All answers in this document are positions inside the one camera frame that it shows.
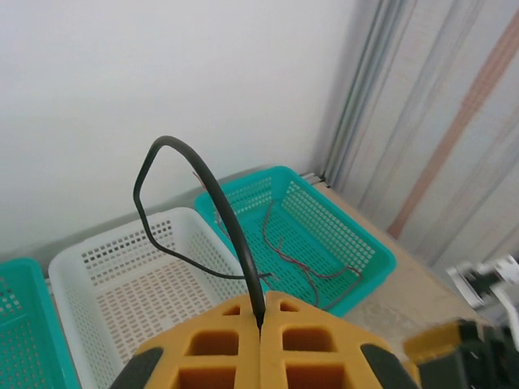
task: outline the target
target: plastic basket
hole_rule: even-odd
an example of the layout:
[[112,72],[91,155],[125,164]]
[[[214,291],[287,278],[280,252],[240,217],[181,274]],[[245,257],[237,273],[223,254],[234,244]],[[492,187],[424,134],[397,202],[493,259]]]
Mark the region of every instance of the plastic basket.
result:
[[[267,226],[271,244],[276,246],[282,237],[283,253],[320,274],[333,274],[345,265],[362,273],[360,282],[352,271],[332,279],[312,276],[319,290],[320,307],[331,305],[352,286],[330,313],[345,314],[396,267],[394,255],[386,247],[291,169],[280,166],[253,173],[223,185],[223,191],[243,228],[259,271],[271,271],[279,279],[268,280],[275,290],[315,303],[315,293],[301,268],[281,260],[264,241],[263,227],[272,201]],[[199,196],[195,208],[234,253],[215,219],[216,210],[207,193]]]
[[40,265],[32,259],[0,264],[0,387],[79,388]]
[[[215,271],[242,274],[192,209],[149,217],[155,238]],[[139,221],[97,235],[53,259],[50,280],[83,387],[105,389],[145,340],[237,295],[242,280],[210,276],[156,250]]]

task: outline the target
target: black cable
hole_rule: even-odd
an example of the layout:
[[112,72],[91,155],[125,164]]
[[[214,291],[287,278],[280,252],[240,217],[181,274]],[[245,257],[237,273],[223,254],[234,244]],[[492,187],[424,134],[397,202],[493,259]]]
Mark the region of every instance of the black cable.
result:
[[[234,249],[236,250],[236,254],[238,256],[238,260],[240,265],[242,266],[243,275],[244,276],[232,276],[228,274],[222,274],[217,271],[211,270],[200,263],[197,263],[193,259],[189,259],[185,255],[182,255],[176,251],[170,250],[167,247],[161,245],[155,237],[152,235],[152,230],[149,227],[148,218],[146,217],[146,212],[144,211],[143,204],[140,201],[140,190],[142,189],[144,179],[148,174],[149,169],[152,166],[157,153],[163,146],[169,146],[186,158],[186,160],[191,164],[193,169],[198,174],[200,181],[205,185],[209,196],[214,202],[215,208],[217,212],[220,213],[221,219],[224,222],[225,227],[227,228],[227,232],[229,233],[229,238],[233,243]],[[247,244],[247,240],[243,235],[242,228],[236,219],[236,215],[234,214],[233,209],[229,205],[227,198],[225,197],[223,191],[218,184],[216,178],[212,175],[211,170],[209,170],[208,166],[204,163],[202,158],[193,150],[190,146],[184,143],[182,140],[174,138],[173,136],[161,136],[155,142],[153,142],[152,146],[149,149],[146,158],[144,159],[144,163],[140,168],[139,175],[135,180],[135,186],[133,189],[133,201],[135,206],[137,207],[137,212],[139,213],[140,220],[143,223],[144,231],[149,241],[155,246],[158,250],[173,255],[174,257],[181,259],[189,263],[190,265],[199,268],[202,271],[207,272],[208,274],[220,278],[224,278],[227,280],[245,280],[247,283],[247,288],[249,289],[249,295],[251,298],[251,305],[254,315],[256,317],[256,322],[258,323],[258,328],[261,328],[263,324],[264,314],[265,314],[265,301],[263,298],[263,291],[261,289],[260,277],[268,277],[271,276],[271,273],[264,273],[258,275],[256,270],[256,266],[254,264],[254,260],[252,259],[251,249]]]

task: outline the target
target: white plastic basket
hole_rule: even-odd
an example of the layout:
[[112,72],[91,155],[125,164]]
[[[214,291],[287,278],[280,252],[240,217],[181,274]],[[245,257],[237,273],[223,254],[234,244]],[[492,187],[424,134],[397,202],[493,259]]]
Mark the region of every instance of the white plastic basket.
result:
[[[239,263],[192,209],[149,217],[166,247],[225,274]],[[63,251],[49,267],[56,305],[84,388],[105,389],[145,340],[247,292],[156,250],[139,221]]]

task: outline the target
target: white object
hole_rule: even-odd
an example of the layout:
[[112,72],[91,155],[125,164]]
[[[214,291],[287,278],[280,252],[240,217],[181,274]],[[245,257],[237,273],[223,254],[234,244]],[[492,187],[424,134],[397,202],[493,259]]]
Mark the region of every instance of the white object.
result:
[[[482,276],[497,272],[501,281],[491,286],[491,293],[486,296],[479,296],[466,279],[471,271],[475,271]],[[473,308],[488,306],[494,303],[495,298],[497,298],[506,311],[513,342],[516,350],[519,351],[519,314],[505,292],[509,285],[519,284],[519,262],[512,255],[506,254],[503,257],[485,263],[477,263],[475,265],[468,262],[461,263],[458,266],[449,268],[447,273],[461,295]]]
[[[164,246],[225,274],[238,261],[189,208],[149,217]],[[155,249],[136,221],[63,251],[49,278],[79,380],[106,389],[145,340],[247,292]]]
[[492,292],[506,310],[508,326],[512,333],[513,343],[516,345],[516,350],[519,352],[519,314],[517,313],[516,307],[513,306],[512,302],[508,298],[508,294],[506,294],[502,286],[492,288]]

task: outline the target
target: wire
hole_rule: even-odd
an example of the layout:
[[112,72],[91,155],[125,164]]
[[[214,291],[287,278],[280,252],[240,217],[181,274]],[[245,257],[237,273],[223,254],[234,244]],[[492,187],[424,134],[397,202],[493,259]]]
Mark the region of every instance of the wire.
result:
[[[202,180],[200,179],[199,175],[196,174],[195,172],[193,172],[193,175],[198,178],[198,181],[200,182],[200,185],[205,189],[207,190],[208,188],[205,187],[204,183],[202,182]],[[220,228],[220,230],[223,232],[223,234],[227,237],[227,239],[230,239],[229,238],[229,234],[227,233],[227,231],[225,231],[224,227],[221,225],[221,220],[220,220],[220,212],[218,212],[218,210],[216,209],[216,207],[214,208],[214,212],[217,214],[217,223],[218,223],[218,227]]]
[[341,301],[345,296],[347,296],[351,292],[351,290],[353,290],[360,282],[362,282],[362,273],[360,271],[358,271],[357,269],[355,269],[354,267],[345,266],[340,271],[337,271],[337,272],[335,272],[333,274],[320,274],[317,271],[314,271],[311,267],[309,267],[305,263],[299,262],[294,257],[291,257],[291,256],[281,252],[281,247],[283,245],[283,237],[282,236],[280,237],[280,241],[279,241],[278,247],[275,247],[272,243],[270,243],[268,241],[268,237],[267,237],[268,221],[270,219],[270,214],[272,212],[272,207],[273,207],[274,203],[275,203],[275,201],[272,201],[268,205],[267,215],[265,216],[265,220],[264,220],[263,228],[262,228],[263,239],[265,240],[265,243],[267,243],[267,246],[271,250],[275,251],[279,255],[279,257],[281,259],[283,259],[284,261],[286,261],[288,263],[294,263],[294,264],[299,266],[299,268],[302,270],[303,274],[307,278],[308,284],[310,284],[312,290],[314,291],[314,294],[315,294],[315,304],[314,304],[314,306],[319,308],[319,305],[320,305],[319,290],[317,289],[317,286],[315,285],[314,280],[310,277],[309,273],[311,273],[312,275],[314,275],[314,276],[316,276],[318,278],[322,278],[322,279],[332,279],[332,278],[338,277],[338,276],[342,275],[345,271],[348,271],[348,270],[352,271],[353,273],[355,273],[357,275],[357,277],[358,277],[357,280],[352,285],[350,285],[343,292],[342,295],[340,295],[338,298],[336,298],[334,301],[332,301],[330,304],[328,304],[324,308],[321,308],[322,310],[330,310],[330,309],[332,309],[334,306],[336,306],[339,303],[339,301]]
[[[215,208],[217,212],[221,216],[225,227],[229,233],[229,239],[231,240],[234,249],[236,250],[236,255],[238,256],[238,261],[242,266],[243,276],[234,276],[229,274],[222,274],[218,271],[214,271],[205,267],[204,265],[197,263],[193,259],[186,257],[176,251],[170,250],[164,246],[162,246],[159,242],[155,240],[155,237],[152,234],[152,231],[149,227],[148,218],[146,217],[146,212],[144,211],[144,207],[142,202],[140,201],[140,190],[142,189],[142,185],[144,183],[144,179],[146,178],[148,171],[150,170],[157,153],[164,146],[169,146],[182,154],[184,158],[191,164],[193,169],[196,171],[198,176],[200,177],[200,181],[204,184],[209,196],[211,196],[212,201],[214,202]],[[189,263],[190,265],[200,269],[201,271],[205,271],[206,273],[227,279],[227,280],[245,280],[247,283],[247,288],[249,290],[249,296],[251,298],[251,305],[254,315],[256,317],[256,322],[258,328],[261,329],[261,326],[264,321],[265,315],[265,301],[263,297],[263,290],[261,289],[260,276],[256,270],[256,266],[254,264],[254,260],[252,259],[251,249],[247,244],[247,240],[243,235],[243,231],[236,219],[236,215],[233,212],[233,209],[229,205],[223,191],[218,184],[216,178],[212,175],[209,167],[204,163],[202,158],[193,150],[189,145],[184,143],[182,140],[174,138],[173,136],[161,136],[153,142],[150,147],[146,158],[144,159],[143,165],[140,168],[139,175],[135,180],[135,185],[133,189],[133,200],[135,206],[137,207],[137,212],[139,213],[140,220],[143,223],[144,231],[146,236],[152,245],[157,248],[159,251],[162,251],[166,254],[172,255],[182,261]],[[263,274],[262,278],[271,276],[272,274]]]

